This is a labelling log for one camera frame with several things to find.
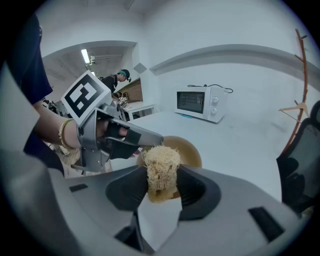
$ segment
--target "black cable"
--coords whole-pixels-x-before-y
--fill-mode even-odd
[[[227,91],[227,93],[228,94],[232,94],[233,92],[234,92],[234,90],[233,89],[231,89],[231,88],[225,88],[225,87],[223,87],[223,86],[221,86],[221,85],[219,85],[219,84],[211,84],[211,85],[203,85],[203,86],[200,86],[200,85],[193,85],[193,84],[188,84],[187,85],[188,87],[210,87],[210,86],[219,86],[219,87],[221,87],[221,88],[223,88],[223,89],[226,89],[226,90],[231,90],[231,91]]]

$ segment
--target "bowl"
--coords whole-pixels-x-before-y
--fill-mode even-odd
[[[196,147],[187,141],[184,138],[177,137],[177,136],[165,136],[163,138],[163,144],[166,147],[170,147],[172,149],[177,149],[180,154],[180,163],[183,165],[187,165],[190,167],[202,167],[202,160],[200,157],[200,154]],[[151,147],[144,147],[143,151],[147,151],[151,149]],[[139,154],[136,164],[138,166],[145,166],[146,163],[142,159],[142,152]],[[179,198],[180,194],[179,192],[174,193],[173,197],[171,199]]]

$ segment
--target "chair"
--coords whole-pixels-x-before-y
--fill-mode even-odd
[[[277,158],[282,202],[297,213],[315,204],[320,192],[320,100],[289,148]]]

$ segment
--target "wooden coat rack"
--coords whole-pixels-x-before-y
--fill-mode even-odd
[[[298,36],[300,47],[301,47],[301,51],[302,51],[302,58],[300,58],[297,55],[294,55],[294,56],[296,56],[301,62],[303,62],[303,73],[304,73],[303,96],[302,96],[302,103],[298,104],[297,101],[294,101],[297,106],[295,106],[295,107],[287,107],[287,108],[280,108],[279,109],[279,111],[282,111],[282,112],[287,111],[287,110],[293,110],[293,109],[299,109],[300,110],[297,119],[295,119],[295,118],[293,118],[292,116],[289,115],[290,117],[292,117],[293,119],[296,120],[296,124],[295,124],[293,132],[292,132],[292,134],[291,134],[291,136],[289,138],[289,141],[287,142],[286,146],[284,147],[283,151],[281,152],[281,155],[288,149],[288,147],[290,146],[290,144],[293,141],[294,137],[296,136],[297,130],[298,130],[299,124],[301,123],[301,118],[302,118],[302,115],[303,115],[304,111],[306,112],[306,115],[309,117],[308,109],[307,109],[307,106],[306,106],[306,99],[307,99],[307,92],[308,92],[307,59],[306,59],[306,52],[305,52],[304,41],[303,41],[303,39],[306,38],[307,36],[304,35],[304,36],[301,37],[300,33],[299,33],[299,30],[297,28],[295,29],[295,32],[296,32],[296,34]]]

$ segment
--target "ceiling light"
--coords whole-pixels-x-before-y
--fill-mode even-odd
[[[81,50],[82,56],[84,58],[85,63],[90,63],[87,49]]]

